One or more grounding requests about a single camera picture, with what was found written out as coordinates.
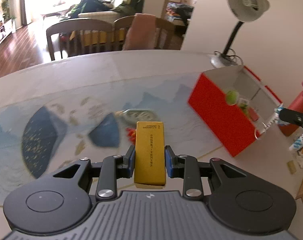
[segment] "open box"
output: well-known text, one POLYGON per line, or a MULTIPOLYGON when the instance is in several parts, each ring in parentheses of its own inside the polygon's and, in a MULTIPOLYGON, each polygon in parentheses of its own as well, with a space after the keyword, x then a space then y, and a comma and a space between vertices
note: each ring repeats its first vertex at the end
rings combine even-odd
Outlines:
POLYGON ((203 72, 188 103, 229 153, 236 156, 266 131, 265 124, 282 101, 249 68, 237 65, 203 72), (230 90, 250 100, 250 107, 258 115, 255 122, 238 105, 227 104, 226 93, 230 90))

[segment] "orange object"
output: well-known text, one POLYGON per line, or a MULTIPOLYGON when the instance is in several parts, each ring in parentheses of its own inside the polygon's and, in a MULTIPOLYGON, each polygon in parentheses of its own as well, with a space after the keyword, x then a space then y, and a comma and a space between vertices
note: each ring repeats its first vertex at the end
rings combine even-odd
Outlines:
POLYGON ((133 144, 136 145, 136 130, 132 128, 126 128, 127 136, 129 137, 129 141, 133 144))
POLYGON ((255 112, 255 110, 253 108, 248 108, 248 114, 250 116, 250 119, 253 121, 253 122, 256 122, 259 117, 258 117, 258 114, 255 112))
POLYGON ((137 13, 127 32, 123 50, 154 49, 156 16, 137 13))

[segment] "lamp base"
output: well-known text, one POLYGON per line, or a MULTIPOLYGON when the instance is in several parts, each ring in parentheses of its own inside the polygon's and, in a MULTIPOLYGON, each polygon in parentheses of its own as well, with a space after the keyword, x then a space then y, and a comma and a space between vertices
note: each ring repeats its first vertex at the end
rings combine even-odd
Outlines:
POLYGON ((210 63, 215 68, 229 67, 229 66, 238 65, 235 61, 224 58, 222 56, 222 54, 219 53, 219 52, 215 52, 215 54, 209 54, 209 57, 210 57, 210 63))

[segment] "black clamp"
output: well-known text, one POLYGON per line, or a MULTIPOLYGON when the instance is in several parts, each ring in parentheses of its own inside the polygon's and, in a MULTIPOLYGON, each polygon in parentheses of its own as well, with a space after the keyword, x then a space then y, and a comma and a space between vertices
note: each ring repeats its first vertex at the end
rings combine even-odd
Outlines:
POLYGON ((284 122, 298 125, 303 128, 303 113, 283 108, 279 112, 279 119, 284 122))

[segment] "lamp shade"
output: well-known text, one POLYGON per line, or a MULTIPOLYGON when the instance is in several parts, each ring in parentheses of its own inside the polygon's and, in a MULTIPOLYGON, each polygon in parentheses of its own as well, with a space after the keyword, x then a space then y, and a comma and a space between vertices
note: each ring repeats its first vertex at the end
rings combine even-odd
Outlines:
POLYGON ((237 19, 242 22, 255 21, 269 9, 267 0, 228 0, 228 5, 237 19))

